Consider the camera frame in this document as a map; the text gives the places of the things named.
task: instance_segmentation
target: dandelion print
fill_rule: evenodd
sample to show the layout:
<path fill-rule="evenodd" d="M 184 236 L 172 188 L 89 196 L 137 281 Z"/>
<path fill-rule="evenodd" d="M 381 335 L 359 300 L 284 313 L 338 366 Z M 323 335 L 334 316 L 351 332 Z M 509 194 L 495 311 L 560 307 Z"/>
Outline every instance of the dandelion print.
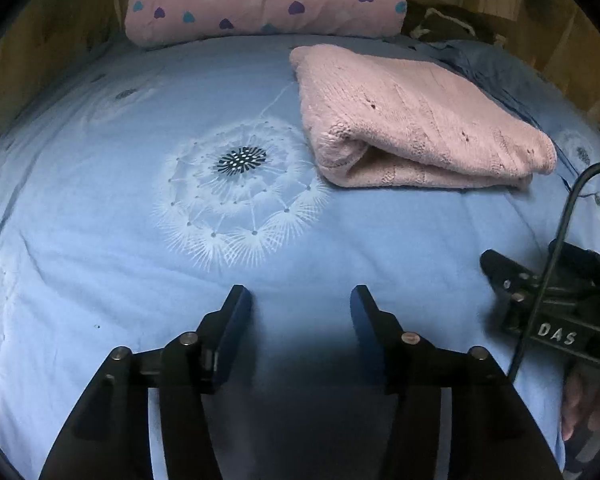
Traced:
<path fill-rule="evenodd" d="M 201 267 L 255 266 L 314 223 L 328 193 L 302 132 L 261 117 L 180 146 L 159 177 L 157 209 L 171 246 Z"/>
<path fill-rule="evenodd" d="M 91 89 L 91 98 L 81 107 L 82 126 L 108 123 L 133 110 L 135 106 L 154 95 L 162 85 L 159 68 L 143 68 L 143 72 L 131 76 L 118 75 L 116 70 L 111 72 L 111 77 L 103 80 L 98 88 Z"/>

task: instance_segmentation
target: teal heart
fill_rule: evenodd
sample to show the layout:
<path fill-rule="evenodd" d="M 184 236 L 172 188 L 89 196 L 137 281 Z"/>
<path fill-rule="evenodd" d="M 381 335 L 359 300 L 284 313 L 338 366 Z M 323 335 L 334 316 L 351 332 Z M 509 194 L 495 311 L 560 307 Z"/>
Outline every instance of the teal heart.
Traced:
<path fill-rule="evenodd" d="M 263 25 L 262 28 L 260 29 L 260 31 L 263 34 L 277 34 L 278 33 L 278 30 L 270 23 L 266 23 L 265 25 Z"/>

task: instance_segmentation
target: light blue bedsheet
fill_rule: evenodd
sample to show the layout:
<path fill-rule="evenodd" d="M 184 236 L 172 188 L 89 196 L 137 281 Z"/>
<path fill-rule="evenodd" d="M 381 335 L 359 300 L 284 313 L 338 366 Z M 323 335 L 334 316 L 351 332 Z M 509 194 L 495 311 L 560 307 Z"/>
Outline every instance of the light blue bedsheet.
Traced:
<path fill-rule="evenodd" d="M 311 36 L 151 52 L 119 41 L 0 140 L 0 445 L 27 480 L 113 347 L 163 346 L 234 283 L 253 293 L 253 322 L 229 382 L 205 398 L 227 480 L 376 476 L 395 399 L 363 383 L 357 284 L 406 330 L 457 351 L 484 345 L 508 367 L 514 341 L 478 259 L 493 248 L 540 268 L 567 196 L 560 176 L 526 192 L 328 186 L 288 63 L 293 47 L 324 42 L 425 59 Z M 594 197 L 578 203 L 570 241 L 600 250 Z M 562 462 L 561 357 L 533 348 L 516 387 Z M 154 467 L 165 478 L 159 452 Z"/>

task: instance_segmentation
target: finger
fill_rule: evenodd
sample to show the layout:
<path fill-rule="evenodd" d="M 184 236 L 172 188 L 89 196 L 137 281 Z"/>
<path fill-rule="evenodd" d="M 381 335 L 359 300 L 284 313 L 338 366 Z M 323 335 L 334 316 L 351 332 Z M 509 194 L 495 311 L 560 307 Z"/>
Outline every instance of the finger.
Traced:
<path fill-rule="evenodd" d="M 563 404 L 576 406 L 584 398 L 584 380 L 577 370 L 572 370 L 564 383 Z"/>
<path fill-rule="evenodd" d="M 567 440 L 571 437 L 571 433 L 573 433 L 576 424 L 582 418 L 582 412 L 579 407 L 562 407 L 562 435 L 563 439 Z"/>
<path fill-rule="evenodd" d="M 575 429 L 575 426 L 572 424 L 567 424 L 565 423 L 565 421 L 562 421 L 562 440 L 564 442 L 567 442 L 567 440 L 569 440 L 572 436 L 573 436 L 573 430 Z"/>

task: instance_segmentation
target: black metal bracket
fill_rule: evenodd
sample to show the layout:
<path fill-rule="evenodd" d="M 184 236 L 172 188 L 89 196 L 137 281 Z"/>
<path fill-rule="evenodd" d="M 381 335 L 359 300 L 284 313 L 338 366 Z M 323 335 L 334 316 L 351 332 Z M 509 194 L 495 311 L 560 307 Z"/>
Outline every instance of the black metal bracket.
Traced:
<path fill-rule="evenodd" d="M 222 309 L 163 349 L 115 348 L 58 434 L 40 480 L 152 480 L 147 388 L 158 388 L 170 480 L 221 480 L 200 395 L 228 378 L 251 311 L 234 285 Z"/>
<path fill-rule="evenodd" d="M 492 250 L 482 254 L 480 266 L 493 289 L 507 297 L 502 329 L 520 336 L 538 294 L 539 277 Z M 563 245 L 530 338 L 600 367 L 600 254 Z"/>
<path fill-rule="evenodd" d="M 542 275 L 539 279 L 538 293 L 535 295 L 533 305 L 528 313 L 526 325 L 520 334 L 518 344 L 516 345 L 516 351 L 511 359 L 511 365 L 508 373 L 508 377 L 511 382 L 516 380 L 518 370 L 520 370 L 520 365 L 522 364 L 522 359 L 525 356 L 526 348 L 531 341 L 532 332 L 536 327 L 536 318 L 540 314 L 542 302 L 544 301 L 544 295 L 547 292 L 551 280 L 554 278 L 554 270 L 558 264 L 558 260 L 560 259 L 560 253 L 562 252 L 562 247 L 564 246 L 564 241 L 567 237 L 567 231 L 571 222 L 573 208 L 576 205 L 576 200 L 580 196 L 580 192 L 582 192 L 585 184 L 599 174 L 600 162 L 589 166 L 576 179 L 576 182 L 573 184 L 573 188 L 567 197 L 567 202 L 564 205 L 562 216 L 560 217 L 560 223 L 558 224 L 558 231 L 555 235 L 553 250 L 551 251 L 549 258 L 546 261 L 546 265 L 542 270 Z"/>
<path fill-rule="evenodd" d="M 436 348 L 378 309 L 365 285 L 350 297 L 369 380 L 398 395 L 380 480 L 434 478 L 441 388 L 452 391 L 450 480 L 561 480 L 538 425 L 483 347 Z"/>

